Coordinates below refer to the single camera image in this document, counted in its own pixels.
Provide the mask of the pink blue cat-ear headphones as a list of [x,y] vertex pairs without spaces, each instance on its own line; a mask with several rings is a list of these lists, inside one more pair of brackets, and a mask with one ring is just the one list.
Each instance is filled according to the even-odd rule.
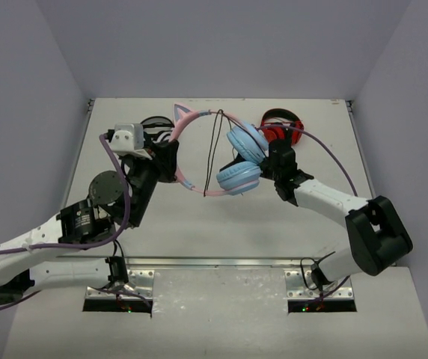
[[237,156],[243,157],[244,162],[216,174],[220,186],[219,191],[210,191],[207,188],[199,189],[190,183],[183,172],[177,167],[177,182],[190,191],[201,193],[205,197],[223,195],[237,195],[256,188],[260,183],[261,169],[258,164],[266,157],[269,144],[265,137],[255,127],[222,110],[193,111],[190,108],[174,103],[174,130],[168,141],[178,140],[183,130],[195,120],[211,114],[221,115],[234,123],[234,127],[227,133],[227,139]]

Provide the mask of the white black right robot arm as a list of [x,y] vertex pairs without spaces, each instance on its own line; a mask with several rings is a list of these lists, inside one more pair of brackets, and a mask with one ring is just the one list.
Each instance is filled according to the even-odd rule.
[[273,181],[283,201],[314,211],[347,231],[348,248],[311,265],[316,289],[359,272],[377,276],[412,251],[412,240],[388,198],[356,197],[322,184],[299,168],[295,150],[279,140],[269,145],[267,154],[252,145],[239,146],[238,151],[216,176],[228,194],[253,189],[265,178]]

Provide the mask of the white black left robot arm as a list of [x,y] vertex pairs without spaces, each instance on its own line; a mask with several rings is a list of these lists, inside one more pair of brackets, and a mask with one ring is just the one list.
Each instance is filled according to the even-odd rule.
[[114,165],[93,179],[88,196],[43,224],[0,244],[0,310],[54,288],[91,286],[109,289],[127,283],[125,260],[62,261],[65,254],[103,247],[128,228],[140,226],[156,185],[173,183],[179,142],[147,143],[146,158],[117,157],[113,135],[99,140]]

